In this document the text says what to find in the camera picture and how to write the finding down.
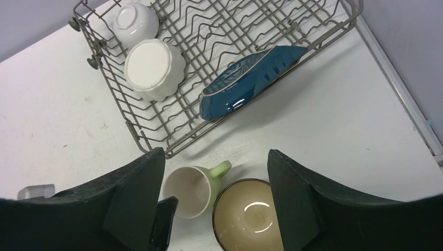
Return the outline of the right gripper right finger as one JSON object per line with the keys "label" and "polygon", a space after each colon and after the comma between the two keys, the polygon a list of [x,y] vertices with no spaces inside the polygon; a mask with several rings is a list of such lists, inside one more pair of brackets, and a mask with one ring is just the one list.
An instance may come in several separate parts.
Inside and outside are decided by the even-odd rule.
{"label": "right gripper right finger", "polygon": [[284,250],[442,250],[442,195],[373,196],[279,150],[269,151],[267,172]]}

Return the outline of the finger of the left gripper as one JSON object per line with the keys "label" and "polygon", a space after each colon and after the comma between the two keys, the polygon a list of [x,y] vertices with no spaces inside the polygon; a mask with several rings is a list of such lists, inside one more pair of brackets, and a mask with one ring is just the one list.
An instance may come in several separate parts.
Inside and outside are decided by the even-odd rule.
{"label": "finger of the left gripper", "polygon": [[166,251],[168,249],[178,203],[179,200],[174,196],[157,203],[148,250]]}

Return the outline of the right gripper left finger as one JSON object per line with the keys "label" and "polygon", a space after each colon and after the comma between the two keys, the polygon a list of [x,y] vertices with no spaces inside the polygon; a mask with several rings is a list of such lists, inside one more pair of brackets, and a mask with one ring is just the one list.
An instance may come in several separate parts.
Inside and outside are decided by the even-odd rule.
{"label": "right gripper left finger", "polygon": [[160,147],[52,197],[1,200],[1,250],[165,250]]}

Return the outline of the green mug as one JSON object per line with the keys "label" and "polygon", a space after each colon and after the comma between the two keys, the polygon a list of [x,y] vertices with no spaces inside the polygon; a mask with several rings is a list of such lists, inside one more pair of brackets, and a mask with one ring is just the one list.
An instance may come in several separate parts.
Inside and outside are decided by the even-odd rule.
{"label": "green mug", "polygon": [[163,197],[176,197],[176,215],[193,219],[210,209],[221,192],[221,179],[230,171],[230,161],[223,161],[212,169],[185,166],[174,170],[163,183]]}

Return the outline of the white scalloped black-rimmed dish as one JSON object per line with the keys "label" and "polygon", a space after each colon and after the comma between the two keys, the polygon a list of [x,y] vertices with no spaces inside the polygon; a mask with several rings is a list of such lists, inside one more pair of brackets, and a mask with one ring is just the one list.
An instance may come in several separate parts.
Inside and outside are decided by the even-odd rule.
{"label": "white scalloped black-rimmed dish", "polygon": [[185,67],[180,49],[159,39],[147,39],[130,50],[124,76],[145,101],[161,102],[177,91]]}

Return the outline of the blue leaf-shaped plate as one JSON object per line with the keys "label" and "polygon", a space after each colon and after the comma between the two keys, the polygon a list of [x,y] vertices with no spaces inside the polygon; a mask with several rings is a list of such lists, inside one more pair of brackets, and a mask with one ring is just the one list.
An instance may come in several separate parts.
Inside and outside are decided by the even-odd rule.
{"label": "blue leaf-shaped plate", "polygon": [[202,90],[200,117],[216,120],[240,109],[298,62],[307,50],[275,45],[239,59]]}

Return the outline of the plain white bowl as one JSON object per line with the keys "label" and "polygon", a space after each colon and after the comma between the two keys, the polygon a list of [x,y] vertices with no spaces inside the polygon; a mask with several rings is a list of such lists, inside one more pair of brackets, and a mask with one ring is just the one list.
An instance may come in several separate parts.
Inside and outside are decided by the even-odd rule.
{"label": "plain white bowl", "polygon": [[127,49],[138,43],[153,39],[159,30],[159,17],[156,12],[141,3],[131,3],[121,7],[112,24],[116,38]]}

